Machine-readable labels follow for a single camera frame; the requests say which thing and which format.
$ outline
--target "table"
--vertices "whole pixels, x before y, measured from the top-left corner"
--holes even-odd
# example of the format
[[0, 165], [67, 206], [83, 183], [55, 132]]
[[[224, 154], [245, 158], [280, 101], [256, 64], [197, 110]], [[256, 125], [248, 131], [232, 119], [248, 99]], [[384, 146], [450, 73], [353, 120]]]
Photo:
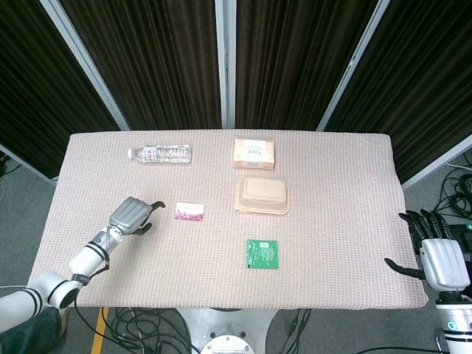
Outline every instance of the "table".
[[[232, 167], [235, 138], [275, 141], [274, 170]], [[142, 164], [127, 149], [190, 144], [189, 164]], [[284, 179], [287, 215], [240, 215], [236, 181]], [[68, 262], [129, 196], [167, 208], [144, 236], [128, 236], [110, 270], [87, 285], [80, 306], [160, 308], [418, 308], [416, 267], [389, 137], [307, 131], [204, 130], [71, 136], [31, 278]], [[205, 206], [202, 222], [173, 218], [176, 202]], [[280, 268], [246, 267], [247, 239], [277, 240]]]

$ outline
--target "green packet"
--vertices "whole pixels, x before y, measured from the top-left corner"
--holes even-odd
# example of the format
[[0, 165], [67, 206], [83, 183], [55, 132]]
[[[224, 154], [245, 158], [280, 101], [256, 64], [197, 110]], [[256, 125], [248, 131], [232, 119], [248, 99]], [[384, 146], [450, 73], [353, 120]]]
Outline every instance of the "green packet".
[[277, 241], [248, 240], [248, 268], [278, 269]]

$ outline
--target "small card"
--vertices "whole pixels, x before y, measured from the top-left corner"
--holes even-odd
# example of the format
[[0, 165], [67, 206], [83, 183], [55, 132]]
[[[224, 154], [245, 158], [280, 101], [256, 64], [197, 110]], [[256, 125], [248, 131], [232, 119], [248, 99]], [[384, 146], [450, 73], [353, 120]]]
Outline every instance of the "small card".
[[204, 205], [177, 202], [174, 218], [177, 220], [202, 221], [204, 219]]

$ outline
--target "yellow tape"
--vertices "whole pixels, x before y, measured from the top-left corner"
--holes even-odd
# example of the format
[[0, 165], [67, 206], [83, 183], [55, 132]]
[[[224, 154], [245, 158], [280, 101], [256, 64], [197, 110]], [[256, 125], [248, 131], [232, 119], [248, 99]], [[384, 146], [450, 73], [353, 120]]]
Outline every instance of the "yellow tape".
[[[103, 315], [106, 319], [108, 316], [108, 308], [103, 308]], [[102, 308], [99, 308], [98, 310], [97, 326], [95, 327], [95, 330], [100, 334], [105, 334], [105, 321], [102, 317]], [[91, 345], [90, 354], [100, 354], [102, 352], [102, 343], [103, 337], [95, 333], [94, 343]]]

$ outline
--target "cardboard box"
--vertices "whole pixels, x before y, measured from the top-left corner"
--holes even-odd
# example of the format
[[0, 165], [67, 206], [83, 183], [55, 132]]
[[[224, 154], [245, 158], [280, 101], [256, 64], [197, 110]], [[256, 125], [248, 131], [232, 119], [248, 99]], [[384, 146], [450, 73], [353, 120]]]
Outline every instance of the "cardboard box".
[[235, 140], [234, 167], [273, 170], [274, 162], [274, 142], [253, 139]]

